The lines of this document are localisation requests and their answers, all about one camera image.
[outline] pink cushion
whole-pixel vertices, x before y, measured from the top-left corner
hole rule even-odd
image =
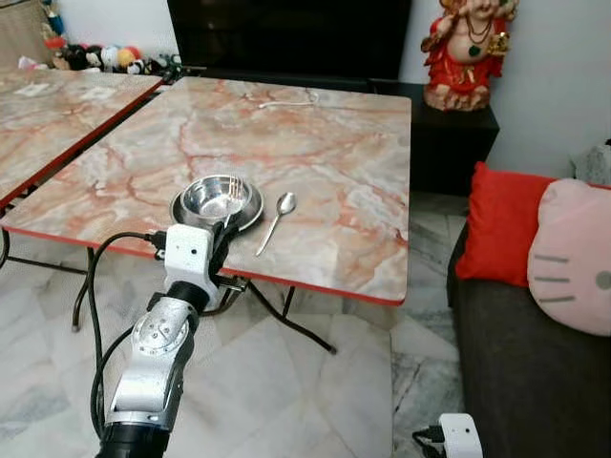
[[[547,187],[528,256],[541,309],[577,330],[611,335],[611,192],[562,179]]]

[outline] red statue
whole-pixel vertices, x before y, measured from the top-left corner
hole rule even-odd
[[[507,22],[519,0],[439,0],[443,17],[421,49],[429,52],[427,104],[438,110],[479,110],[490,102],[490,75],[501,76],[509,50]]]

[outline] spoon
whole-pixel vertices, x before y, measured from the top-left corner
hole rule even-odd
[[[265,234],[265,238],[261,242],[261,246],[257,250],[257,253],[255,253],[255,256],[259,256],[265,249],[267,243],[269,242],[269,238],[276,228],[276,224],[278,224],[278,221],[280,220],[280,217],[288,215],[290,212],[295,210],[296,206],[297,196],[295,196],[293,193],[284,193],[280,196],[278,202],[276,202],[276,217],[272,221],[271,226],[269,226],[267,234]]]

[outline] sofa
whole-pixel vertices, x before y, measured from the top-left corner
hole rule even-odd
[[[448,268],[465,408],[486,458],[609,458],[611,339],[544,314],[528,288]]]

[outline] television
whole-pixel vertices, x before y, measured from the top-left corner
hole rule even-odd
[[[410,6],[411,0],[168,0],[186,69],[304,81],[396,80]]]

